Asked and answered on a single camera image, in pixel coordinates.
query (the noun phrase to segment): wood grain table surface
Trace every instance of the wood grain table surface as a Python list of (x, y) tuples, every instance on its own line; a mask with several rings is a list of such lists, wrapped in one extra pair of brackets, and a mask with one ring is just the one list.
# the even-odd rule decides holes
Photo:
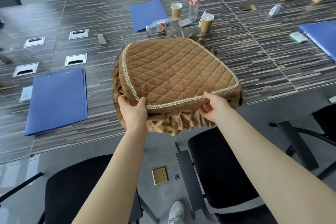
[[(124, 133), (115, 114), (111, 74), (124, 42), (171, 37), (169, 34), (136, 33), (128, 6), (150, 0), (62, 0), (0, 9), (6, 24), (0, 35), (2, 54), (13, 64), (0, 64), (0, 162), (47, 150), (112, 137)], [(161, 0), (168, 16), (170, 4), (183, 4), (187, 17), (189, 0)], [(309, 7), (311, 0), (201, 0), (204, 11), (215, 16), (209, 33), (201, 34), (198, 20), (183, 29), (199, 35), (218, 50), (218, 57), (237, 75), (247, 103), (294, 94), (336, 82), (336, 64), (310, 40), (297, 44), (289, 34), (304, 23), (334, 21), (336, 0)], [(254, 4), (257, 10), (239, 6)], [(276, 5), (278, 15), (268, 12)], [(69, 40), (70, 31), (89, 29), (89, 37)], [(100, 45), (103, 32), (107, 45)], [(26, 39), (45, 36), (44, 45), (23, 48)], [(64, 67), (65, 57), (87, 53), (87, 63)], [(39, 62), (35, 74), (12, 77), (18, 65)], [(87, 120), (35, 137), (24, 136), (29, 108), (19, 103), (22, 87), (31, 86), (40, 74), (85, 67)]]

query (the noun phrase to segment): shoe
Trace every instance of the shoe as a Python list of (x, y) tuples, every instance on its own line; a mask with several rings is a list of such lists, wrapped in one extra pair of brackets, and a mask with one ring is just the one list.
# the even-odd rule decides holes
[(179, 219), (183, 220), (184, 204), (182, 201), (176, 201), (169, 211), (168, 224), (174, 223)]

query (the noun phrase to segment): red and white label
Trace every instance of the red and white label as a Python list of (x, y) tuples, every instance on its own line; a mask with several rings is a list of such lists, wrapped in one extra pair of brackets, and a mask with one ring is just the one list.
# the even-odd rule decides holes
[(160, 20), (160, 21), (158, 21), (158, 22), (159, 22), (159, 24), (158, 24), (158, 26), (157, 26), (157, 28), (158, 28), (158, 32), (166, 32), (167, 27), (166, 27), (165, 20)]
[(198, 5), (200, 0), (190, 0), (189, 4), (191, 5)]

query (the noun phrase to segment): brown ruffle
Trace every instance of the brown ruffle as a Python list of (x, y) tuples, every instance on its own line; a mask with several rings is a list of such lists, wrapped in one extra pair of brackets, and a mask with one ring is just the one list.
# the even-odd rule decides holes
[[(212, 49), (211, 46), (205, 45), (205, 40), (199, 38), (197, 35), (191, 34), (188, 38), (198, 42), (207, 48), (212, 54), (217, 55), (217, 51)], [(120, 124), (126, 129), (126, 124), (123, 119), (123, 116), (120, 112), (118, 97), (123, 95), (123, 89), (119, 80), (119, 59), (117, 57), (114, 63), (114, 70), (112, 73), (113, 79), (113, 102), (115, 107), (115, 112), (117, 114)], [(241, 92), (240, 100), (237, 98), (233, 99), (230, 102), (230, 106), (237, 108), (238, 106), (245, 105), (244, 93)], [(198, 111), (197, 108), (192, 108), (188, 110), (172, 111), (161, 114), (148, 114), (147, 118), (147, 128), (149, 132), (158, 132), (158, 133), (168, 133), (171, 136), (176, 136), (181, 130), (188, 129), (192, 130), (193, 127), (203, 127), (207, 125), (208, 127), (216, 126), (214, 122), (211, 122), (205, 119)]]

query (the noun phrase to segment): person's left arm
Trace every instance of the person's left arm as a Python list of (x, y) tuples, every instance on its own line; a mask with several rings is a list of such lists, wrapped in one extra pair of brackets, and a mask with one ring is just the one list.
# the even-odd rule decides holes
[(126, 96), (118, 98), (126, 133), (103, 175), (72, 224), (127, 224), (140, 173), (146, 135), (146, 99), (131, 106)]

